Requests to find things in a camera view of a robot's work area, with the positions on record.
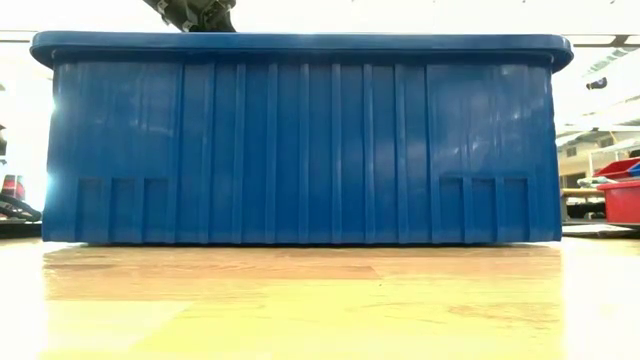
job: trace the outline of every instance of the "bin lid rim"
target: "bin lid rim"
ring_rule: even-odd
[[[52,67],[59,49],[158,51],[388,51],[393,52],[522,52],[552,58],[562,70],[573,52],[559,35],[406,35],[406,34],[268,34],[268,33],[126,33],[45,31],[35,35],[32,56]]]
[[[602,184],[598,185],[598,190],[614,190],[633,187],[640,187],[640,180],[622,181],[613,184]]]

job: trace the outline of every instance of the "bin wall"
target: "bin wall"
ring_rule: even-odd
[[[395,61],[56,64],[44,239],[560,240],[551,69]]]

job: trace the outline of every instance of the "wooden floor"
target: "wooden floor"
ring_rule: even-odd
[[[0,359],[640,359],[640,241],[0,241]]]

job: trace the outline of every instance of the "plastic storage tote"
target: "plastic storage tote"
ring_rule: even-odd
[[[631,169],[629,169],[629,174],[630,174],[632,177],[638,177],[638,176],[640,176],[640,158],[636,158],[636,159],[638,159],[638,163],[637,163],[637,164],[635,164],[635,165],[633,165],[633,166],[631,167]]]
[[[560,239],[557,36],[45,32],[47,241]]]
[[[607,221],[614,224],[640,224],[640,181],[603,184]]]
[[[614,161],[611,164],[598,170],[595,174],[593,174],[593,177],[604,176],[608,179],[630,178],[633,176],[630,170],[638,163],[640,163],[640,158]]]

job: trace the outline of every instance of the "red bin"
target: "red bin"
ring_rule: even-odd
[[[593,177],[604,176],[608,179],[626,179],[633,177],[629,170],[640,163],[640,158],[614,161],[593,174]]]
[[[640,223],[640,181],[603,184],[607,221],[610,223]]]

